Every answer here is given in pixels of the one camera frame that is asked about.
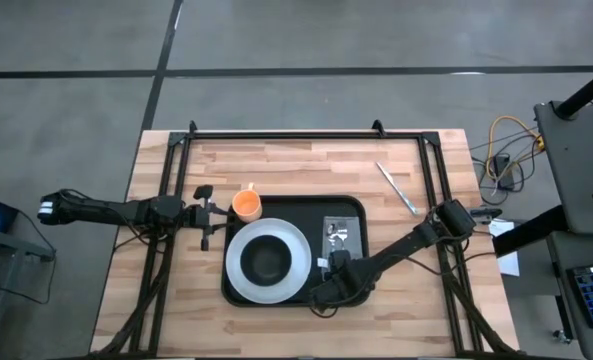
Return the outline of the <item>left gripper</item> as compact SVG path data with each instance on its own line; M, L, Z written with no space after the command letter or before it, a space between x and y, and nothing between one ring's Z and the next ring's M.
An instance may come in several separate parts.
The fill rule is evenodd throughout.
M202 204L197 204L192 207L191 210L191 224L194 228L198 228L202 231L202 238L200 249L202 251L209 250L209 239L208 237L220 229L227 228L227 223L215 224L211 227L210 224L210 212L217 215L230 216L230 212L227 210L220 209L218 207L212 207L211 197L213 194L212 185L201 185L198 186L193 194L193 198L197 201L201 201Z

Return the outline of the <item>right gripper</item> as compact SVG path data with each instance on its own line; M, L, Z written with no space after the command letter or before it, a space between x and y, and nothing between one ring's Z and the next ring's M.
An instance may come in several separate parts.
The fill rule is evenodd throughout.
M353 259L347 250L330 254L324 281L310 290L314 308L354 306L375 288L376 264L372 258Z

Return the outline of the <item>orange plastic cup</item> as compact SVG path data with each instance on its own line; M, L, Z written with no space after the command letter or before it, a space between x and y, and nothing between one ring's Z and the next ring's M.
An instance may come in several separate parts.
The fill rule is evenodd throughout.
M253 183L249 183L233 197L232 209L244 223L251 223L261 218L263 210L261 197Z

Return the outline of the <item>grey cloth napkin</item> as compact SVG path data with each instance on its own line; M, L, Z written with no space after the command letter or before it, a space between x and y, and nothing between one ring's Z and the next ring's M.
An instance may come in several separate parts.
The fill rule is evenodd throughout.
M336 230L339 224L345 225L348 230L348 238L345 240L345 248L341 248L341 241L337 236L335 236L336 242L334 251L347 250L350 253L350 257L352 259L358 259L364 256L359 218L326 216L323 220L323 241L321 246L321 254L317 257L317 265L320 268L322 275L328 273L331 266L330 258L332 252L330 251L330 244L327 241L327 227L331 223L335 224Z

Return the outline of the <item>white round plate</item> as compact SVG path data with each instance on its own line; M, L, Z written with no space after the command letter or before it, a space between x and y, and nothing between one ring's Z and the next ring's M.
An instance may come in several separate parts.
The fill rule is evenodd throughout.
M241 270L241 253L245 245L261 235L273 235L283 240L292 255L292 264L285 278L273 286L262 287L247 280ZM284 302L301 290L308 280L312 255L304 234L291 223L265 218L247 224L229 243L225 255L225 274L232 287L246 300L260 305Z

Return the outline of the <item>black bowl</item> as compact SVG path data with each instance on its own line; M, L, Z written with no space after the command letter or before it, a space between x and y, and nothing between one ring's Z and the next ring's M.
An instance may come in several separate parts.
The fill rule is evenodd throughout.
M241 253L241 270L252 284L268 287L285 278L292 264L286 243L273 235L253 238Z

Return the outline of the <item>black plastic serving tray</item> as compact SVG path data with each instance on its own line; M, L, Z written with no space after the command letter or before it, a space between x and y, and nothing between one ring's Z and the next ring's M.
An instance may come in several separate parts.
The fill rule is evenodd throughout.
M366 214L361 202L349 195L263 195L262 216L285 220L296 226L306 237L312 255L311 270L305 285L292 298L275 304L260 305L243 298L230 284L225 274L225 255L227 247L234 235L243 226L250 224L242 222L235 214L227 217L230 224L225 232L225 255L223 256L223 275L221 293L228 303L236 307L307 307L309 292L314 286L324 281L325 275L317 265L317 257L321 254L323 241L323 220L326 216L358 217L361 228L364 256L369 255L369 241L367 234Z

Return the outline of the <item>silver table knife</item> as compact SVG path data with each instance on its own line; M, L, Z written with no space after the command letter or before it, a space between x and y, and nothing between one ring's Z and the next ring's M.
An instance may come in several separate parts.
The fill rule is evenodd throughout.
M393 188L393 190L395 191L395 193L398 195L398 197L402 200L402 202L405 204L405 206L409 209L409 211L414 216L418 216L420 214L419 210L413 204L413 202L405 195L405 193L397 186L397 184L396 184L394 178L392 177L392 175L379 162L376 162L376 166L380 170L380 172L382 173L382 175L385 177L385 179L387 180L387 182L390 184L390 186Z

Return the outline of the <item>white paper sheet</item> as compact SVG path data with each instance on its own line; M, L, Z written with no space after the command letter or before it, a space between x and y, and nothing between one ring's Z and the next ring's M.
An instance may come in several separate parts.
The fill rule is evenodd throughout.
M514 229L514 223L509 221L493 220L488 226L489 232L494 236L500 236ZM516 252L509 253L497 258L499 270L502 275L514 277L520 276L519 259Z

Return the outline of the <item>black desk support bar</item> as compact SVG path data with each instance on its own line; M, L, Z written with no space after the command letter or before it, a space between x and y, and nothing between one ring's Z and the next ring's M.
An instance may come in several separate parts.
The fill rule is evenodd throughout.
M522 247L546 238L552 232L568 229L563 206L558 205L512 230L494 236L492 242L496 257L500 258L518 251Z

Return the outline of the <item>grey side table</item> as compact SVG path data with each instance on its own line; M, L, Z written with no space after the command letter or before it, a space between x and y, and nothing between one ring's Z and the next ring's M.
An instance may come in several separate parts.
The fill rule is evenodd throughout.
M0 232L0 247L21 251L26 254L40 257L43 261L53 261L55 252L45 245L32 243L13 235Z

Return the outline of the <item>dark grey keyboard desk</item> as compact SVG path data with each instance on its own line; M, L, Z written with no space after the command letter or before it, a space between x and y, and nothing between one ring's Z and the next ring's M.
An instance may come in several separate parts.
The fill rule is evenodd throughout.
M579 344L582 355L593 360L593 328L588 326L581 312L567 274L572 268L593 266L593 236L553 232L546 242L560 291L555 299L562 329L572 342Z

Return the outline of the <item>grey desk top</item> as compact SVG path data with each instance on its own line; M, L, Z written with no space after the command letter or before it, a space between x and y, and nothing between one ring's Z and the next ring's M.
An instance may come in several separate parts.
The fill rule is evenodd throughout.
M593 234L593 106L564 120L552 103L534 107L569 228Z

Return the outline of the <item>black diagonal pole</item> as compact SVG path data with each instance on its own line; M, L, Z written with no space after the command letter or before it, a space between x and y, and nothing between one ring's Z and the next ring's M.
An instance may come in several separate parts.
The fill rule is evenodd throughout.
M593 79L558 104L554 111L561 119L571 119L581 108L593 101Z

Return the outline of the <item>black aluminium table frame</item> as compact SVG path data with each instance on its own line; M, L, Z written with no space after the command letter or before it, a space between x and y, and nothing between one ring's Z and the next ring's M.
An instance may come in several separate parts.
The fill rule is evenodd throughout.
M378 252L417 222L380 170L420 210L445 197L480 204L475 168L461 129L198 131L183 176L192 194L214 186L227 206L249 183L263 195L350 195L365 208L369 249ZM385 272L367 301L322 319L306 307L240 308L222 296L224 236L200 249L200 233L177 237L160 321L147 317L132 348L159 356L415 357L452 356L486 344L440 274L464 260L460 275L480 311L509 345L517 342L490 238L466 250L429 248Z

